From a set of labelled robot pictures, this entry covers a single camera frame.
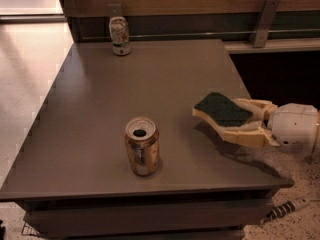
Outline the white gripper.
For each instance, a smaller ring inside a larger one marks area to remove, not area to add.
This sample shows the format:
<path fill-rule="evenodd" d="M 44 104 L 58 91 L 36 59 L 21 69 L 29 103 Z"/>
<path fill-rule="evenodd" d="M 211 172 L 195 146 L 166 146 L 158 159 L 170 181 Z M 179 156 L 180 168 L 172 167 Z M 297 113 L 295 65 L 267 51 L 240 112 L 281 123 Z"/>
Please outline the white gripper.
<path fill-rule="evenodd" d="M 292 154 L 319 151 L 319 110 L 314 106 L 289 103 L 278 107 L 271 101 L 246 98 L 235 98 L 233 102 L 250 111 L 250 121 L 254 122 L 240 127 L 214 124 L 224 141 L 254 148 L 275 146 Z M 265 120 L 268 130 L 261 122 Z"/>

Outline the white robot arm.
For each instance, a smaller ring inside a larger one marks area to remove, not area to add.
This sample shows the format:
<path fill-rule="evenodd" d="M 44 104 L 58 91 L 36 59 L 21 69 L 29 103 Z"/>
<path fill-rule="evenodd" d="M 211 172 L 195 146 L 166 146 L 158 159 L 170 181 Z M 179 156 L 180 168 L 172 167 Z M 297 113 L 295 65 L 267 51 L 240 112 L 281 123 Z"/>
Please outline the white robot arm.
<path fill-rule="evenodd" d="M 284 153 L 313 153 L 320 146 L 320 111 L 312 105 L 289 103 L 277 106 L 271 101 L 234 99 L 251 118 L 241 126 L 213 128 L 227 142 L 245 147 L 277 147 Z"/>

